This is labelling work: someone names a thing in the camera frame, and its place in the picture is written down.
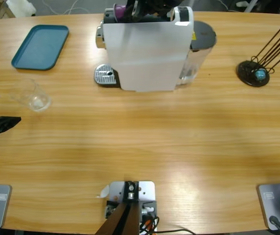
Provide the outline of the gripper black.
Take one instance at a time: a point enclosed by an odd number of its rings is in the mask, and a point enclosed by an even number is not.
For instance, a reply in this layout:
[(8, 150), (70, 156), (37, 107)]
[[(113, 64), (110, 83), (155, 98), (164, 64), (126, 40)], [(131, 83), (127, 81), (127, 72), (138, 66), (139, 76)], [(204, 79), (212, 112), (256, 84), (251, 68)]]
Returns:
[(146, 14), (164, 15), (176, 6), (179, 6), (178, 0), (127, 0), (124, 12), (125, 22), (138, 22)]

